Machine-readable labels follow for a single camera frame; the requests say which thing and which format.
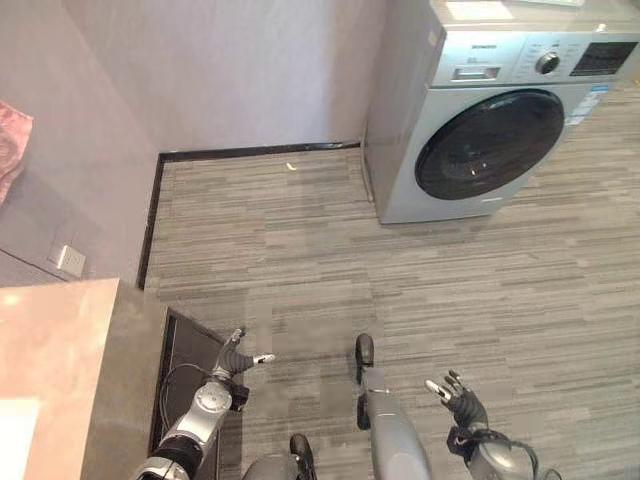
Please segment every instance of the pink cloth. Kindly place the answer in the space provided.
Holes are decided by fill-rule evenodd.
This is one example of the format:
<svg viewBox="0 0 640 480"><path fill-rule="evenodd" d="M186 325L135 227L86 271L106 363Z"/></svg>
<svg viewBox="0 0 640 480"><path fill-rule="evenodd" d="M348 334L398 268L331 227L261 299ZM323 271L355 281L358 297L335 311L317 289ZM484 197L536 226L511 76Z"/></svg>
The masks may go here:
<svg viewBox="0 0 640 480"><path fill-rule="evenodd" d="M22 171L33 118L0 101L0 205Z"/></svg>

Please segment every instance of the black baseboard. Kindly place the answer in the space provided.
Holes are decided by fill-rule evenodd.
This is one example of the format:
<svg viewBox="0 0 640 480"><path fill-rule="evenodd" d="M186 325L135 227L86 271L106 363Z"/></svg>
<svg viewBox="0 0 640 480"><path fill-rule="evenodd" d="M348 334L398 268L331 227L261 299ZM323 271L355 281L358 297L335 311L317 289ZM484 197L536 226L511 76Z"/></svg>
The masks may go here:
<svg viewBox="0 0 640 480"><path fill-rule="evenodd" d="M147 216L147 228L144 232L142 252L138 263L138 275L136 285L144 290L149 268L149 255L151 254L151 242L153 241L153 229L158 212L160 199L160 186L164 164L173 162L191 162L194 160L215 160L222 158L256 157L259 155L277 155L281 153L312 152L317 150L342 150L346 148L359 148L360 142L336 142L336 143L299 143L295 145L273 145L269 147L226 148L222 150L194 150L191 152L163 152L158 155L156 174L153 179L151 201L149 203L149 215Z"/></svg>

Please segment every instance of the control knob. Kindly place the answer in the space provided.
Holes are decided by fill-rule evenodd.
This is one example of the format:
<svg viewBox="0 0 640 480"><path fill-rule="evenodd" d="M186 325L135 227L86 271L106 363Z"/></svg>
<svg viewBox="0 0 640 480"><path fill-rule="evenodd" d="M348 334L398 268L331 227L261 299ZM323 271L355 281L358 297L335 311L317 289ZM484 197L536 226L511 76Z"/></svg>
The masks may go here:
<svg viewBox="0 0 640 480"><path fill-rule="evenodd" d="M560 57L555 52L545 53L538 63L536 63L536 70L543 75L547 75L553 72L560 65Z"/></svg>

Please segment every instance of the gray carpet floor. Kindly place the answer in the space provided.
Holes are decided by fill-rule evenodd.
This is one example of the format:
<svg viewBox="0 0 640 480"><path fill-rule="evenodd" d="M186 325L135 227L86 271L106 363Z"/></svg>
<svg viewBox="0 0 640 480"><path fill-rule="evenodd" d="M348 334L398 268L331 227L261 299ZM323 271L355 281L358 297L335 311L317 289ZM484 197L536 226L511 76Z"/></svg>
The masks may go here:
<svg viewBox="0 0 640 480"><path fill-rule="evenodd" d="M499 213L430 224L378 223L357 150L167 164L147 290L278 355L245 375L222 479L297 431L320 480L371 476L362 331L436 480L469 478L423 387L449 368L566 479L640 478L639 121L640 88L618 89Z"/></svg>

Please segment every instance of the purple wall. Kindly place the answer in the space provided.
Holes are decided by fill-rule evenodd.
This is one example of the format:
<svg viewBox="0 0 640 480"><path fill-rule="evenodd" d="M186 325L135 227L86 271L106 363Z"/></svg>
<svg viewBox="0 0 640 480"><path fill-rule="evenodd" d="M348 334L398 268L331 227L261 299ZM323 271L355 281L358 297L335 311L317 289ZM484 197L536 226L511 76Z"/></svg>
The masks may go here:
<svg viewBox="0 0 640 480"><path fill-rule="evenodd" d="M360 136L384 0L21 0L0 95L35 117L0 247L135 277L156 155ZM3 284L0 272L0 285Z"/></svg>

